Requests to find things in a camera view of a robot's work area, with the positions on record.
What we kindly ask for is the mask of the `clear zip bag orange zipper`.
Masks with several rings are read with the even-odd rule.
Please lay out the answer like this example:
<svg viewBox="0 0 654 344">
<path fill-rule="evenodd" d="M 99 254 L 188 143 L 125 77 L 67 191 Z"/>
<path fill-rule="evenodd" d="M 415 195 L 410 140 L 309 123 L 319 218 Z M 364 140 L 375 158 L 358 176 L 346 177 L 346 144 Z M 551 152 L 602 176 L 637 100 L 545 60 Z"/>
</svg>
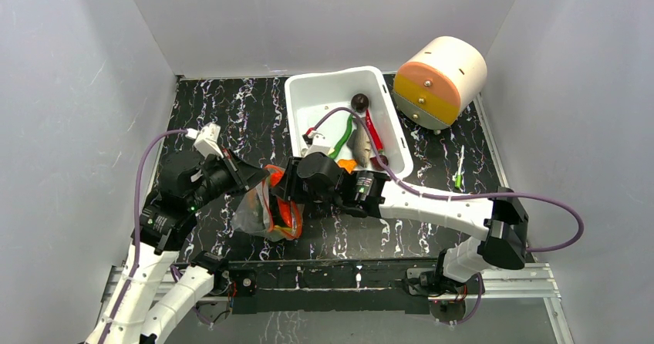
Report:
<svg viewBox="0 0 654 344">
<path fill-rule="evenodd" d="M 269 210 L 269 181 L 270 176 L 243 196 L 234 217 L 231 219 L 231 226 L 235 231 L 266 238 L 269 241 L 288 240 L 283 237 L 281 232 L 272 229 L 274 224 Z M 298 207 L 303 213 L 304 206 L 298 204 Z M 296 226 L 297 238 L 299 238 L 302 234 L 303 217 L 302 223 L 296 224 Z"/>
</svg>

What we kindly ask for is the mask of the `white plastic bin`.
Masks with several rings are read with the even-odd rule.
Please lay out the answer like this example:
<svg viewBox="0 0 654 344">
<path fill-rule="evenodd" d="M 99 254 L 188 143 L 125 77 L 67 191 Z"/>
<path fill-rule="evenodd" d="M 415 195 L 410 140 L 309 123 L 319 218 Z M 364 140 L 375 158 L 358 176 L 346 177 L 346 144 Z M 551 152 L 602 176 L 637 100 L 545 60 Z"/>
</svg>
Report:
<svg viewBox="0 0 654 344">
<path fill-rule="evenodd" d="M 406 142 L 390 88 L 374 66 L 360 66 L 330 73 L 292 76 L 285 82 L 288 131 L 292 153 L 300 157 L 308 148 L 302 135 L 328 112 L 350 107 L 351 98 L 362 93 L 369 98 L 369 115 L 383 145 L 389 167 L 400 179 L 413 172 L 413 159 Z"/>
</svg>

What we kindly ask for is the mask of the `red toy chili pepper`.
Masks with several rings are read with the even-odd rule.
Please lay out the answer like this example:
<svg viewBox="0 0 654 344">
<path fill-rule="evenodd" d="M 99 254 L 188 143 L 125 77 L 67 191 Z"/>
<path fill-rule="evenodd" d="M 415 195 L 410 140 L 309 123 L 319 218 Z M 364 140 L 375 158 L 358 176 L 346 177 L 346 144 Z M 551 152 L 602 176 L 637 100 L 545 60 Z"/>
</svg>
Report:
<svg viewBox="0 0 654 344">
<path fill-rule="evenodd" d="M 374 147 L 377 149 L 379 153 L 383 152 L 383 143 L 381 139 L 379 138 L 379 134 L 376 131 L 376 128 L 374 126 L 370 110 L 366 110 L 365 112 L 365 121 L 366 121 L 366 127 L 368 128 L 369 132 L 371 133 L 371 136 L 373 138 L 373 144 Z"/>
</svg>

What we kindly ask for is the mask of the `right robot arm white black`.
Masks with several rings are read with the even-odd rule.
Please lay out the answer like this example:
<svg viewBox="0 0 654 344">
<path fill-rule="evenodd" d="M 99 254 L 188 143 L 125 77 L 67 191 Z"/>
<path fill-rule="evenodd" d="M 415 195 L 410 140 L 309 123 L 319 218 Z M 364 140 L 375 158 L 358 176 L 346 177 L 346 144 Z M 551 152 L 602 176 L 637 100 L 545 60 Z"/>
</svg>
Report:
<svg viewBox="0 0 654 344">
<path fill-rule="evenodd" d="M 486 269 L 521 270 L 526 264 L 528 215 L 508 188 L 466 199 L 412 187 L 388 173 L 347 171 L 326 155 L 311 153 L 291 158 L 271 192 L 296 204 L 325 203 L 354 218 L 409 219 L 467 234 L 466 241 L 439 253 L 434 269 L 406 273 L 413 295 L 453 293 Z"/>
</svg>

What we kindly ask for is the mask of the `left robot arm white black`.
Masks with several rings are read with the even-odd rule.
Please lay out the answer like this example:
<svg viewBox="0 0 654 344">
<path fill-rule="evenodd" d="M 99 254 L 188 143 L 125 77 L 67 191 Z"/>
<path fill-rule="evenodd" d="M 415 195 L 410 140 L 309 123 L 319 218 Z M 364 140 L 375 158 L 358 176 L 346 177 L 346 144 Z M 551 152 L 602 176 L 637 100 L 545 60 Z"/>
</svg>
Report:
<svg viewBox="0 0 654 344">
<path fill-rule="evenodd" d="M 269 175 L 233 151 L 172 153 L 137 211 L 123 274 L 87 343 L 163 343 L 205 295 L 227 291 L 227 261 L 201 252 L 161 300 L 161 282 L 197 225 L 197 211 L 225 194 L 243 195 Z"/>
</svg>

